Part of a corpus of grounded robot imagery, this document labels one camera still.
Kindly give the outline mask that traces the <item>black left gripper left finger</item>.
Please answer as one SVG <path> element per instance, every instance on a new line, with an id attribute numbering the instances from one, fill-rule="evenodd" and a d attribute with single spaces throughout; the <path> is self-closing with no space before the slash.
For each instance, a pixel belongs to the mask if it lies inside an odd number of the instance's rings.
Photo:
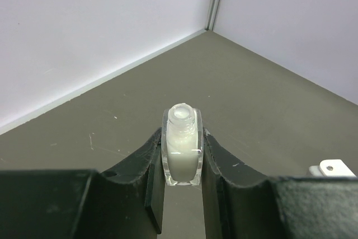
<path id="1" fill-rule="evenodd" d="M 1 172 L 2 238 L 156 238 L 162 232 L 161 134 L 104 172 Z"/>

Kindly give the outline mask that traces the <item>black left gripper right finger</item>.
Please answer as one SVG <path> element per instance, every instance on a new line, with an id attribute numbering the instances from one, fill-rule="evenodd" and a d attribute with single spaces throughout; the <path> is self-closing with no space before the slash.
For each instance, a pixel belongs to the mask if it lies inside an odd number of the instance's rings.
<path id="1" fill-rule="evenodd" d="M 267 176 L 204 130 L 207 238 L 356 238 L 357 179 Z"/>

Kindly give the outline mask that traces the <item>white nail polish bottle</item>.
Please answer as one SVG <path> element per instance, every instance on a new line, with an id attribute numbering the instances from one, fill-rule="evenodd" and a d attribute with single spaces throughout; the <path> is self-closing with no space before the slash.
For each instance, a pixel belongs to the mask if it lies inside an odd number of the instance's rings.
<path id="1" fill-rule="evenodd" d="M 204 158 L 204 130 L 199 109 L 186 103 L 164 111 L 161 160 L 168 186 L 199 186 Z"/>

